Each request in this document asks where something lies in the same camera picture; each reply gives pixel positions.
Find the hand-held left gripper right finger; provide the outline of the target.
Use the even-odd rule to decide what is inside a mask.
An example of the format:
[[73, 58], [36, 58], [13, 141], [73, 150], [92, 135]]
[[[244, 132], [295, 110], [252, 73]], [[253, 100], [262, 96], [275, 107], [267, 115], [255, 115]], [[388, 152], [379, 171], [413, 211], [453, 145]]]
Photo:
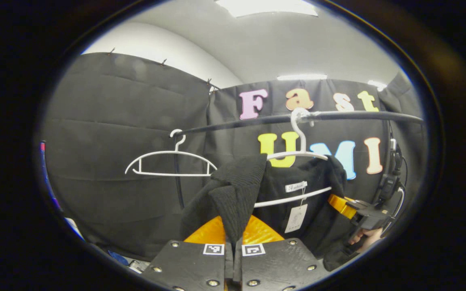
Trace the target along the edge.
[[298, 238], [283, 238], [251, 216], [237, 242], [233, 285], [239, 291], [299, 291], [329, 272]]

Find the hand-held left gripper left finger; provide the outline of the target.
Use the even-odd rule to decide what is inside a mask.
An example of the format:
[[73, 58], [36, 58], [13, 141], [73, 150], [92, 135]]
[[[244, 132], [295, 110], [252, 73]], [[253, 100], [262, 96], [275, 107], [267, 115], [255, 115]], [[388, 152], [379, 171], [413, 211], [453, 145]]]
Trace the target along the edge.
[[170, 240], [141, 276], [169, 291], [230, 291], [233, 251], [220, 217], [185, 240]]

